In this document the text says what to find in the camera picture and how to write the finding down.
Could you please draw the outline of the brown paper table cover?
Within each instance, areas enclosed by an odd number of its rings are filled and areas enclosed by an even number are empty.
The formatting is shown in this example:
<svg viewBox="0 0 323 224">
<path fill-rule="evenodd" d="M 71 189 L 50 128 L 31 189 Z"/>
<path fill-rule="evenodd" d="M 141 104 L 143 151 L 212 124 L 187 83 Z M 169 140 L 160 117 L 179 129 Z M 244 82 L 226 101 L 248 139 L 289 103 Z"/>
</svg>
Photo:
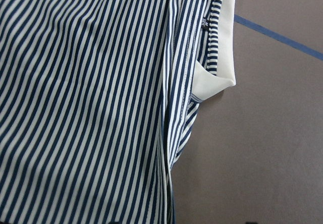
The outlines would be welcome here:
<svg viewBox="0 0 323 224">
<path fill-rule="evenodd" d="M 177 223 L 322 223 L 322 59 L 240 23 L 172 169 Z"/>
</svg>

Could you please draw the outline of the navy white striped polo shirt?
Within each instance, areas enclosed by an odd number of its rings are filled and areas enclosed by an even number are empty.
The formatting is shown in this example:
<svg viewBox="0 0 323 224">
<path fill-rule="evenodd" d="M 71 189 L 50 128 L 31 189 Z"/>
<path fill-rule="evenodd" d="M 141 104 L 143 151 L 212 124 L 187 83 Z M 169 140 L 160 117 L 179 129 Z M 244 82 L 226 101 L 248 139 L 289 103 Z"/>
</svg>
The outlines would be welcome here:
<svg viewBox="0 0 323 224">
<path fill-rule="evenodd" d="M 1 223 L 175 223 L 235 0 L 1 0 Z"/>
</svg>

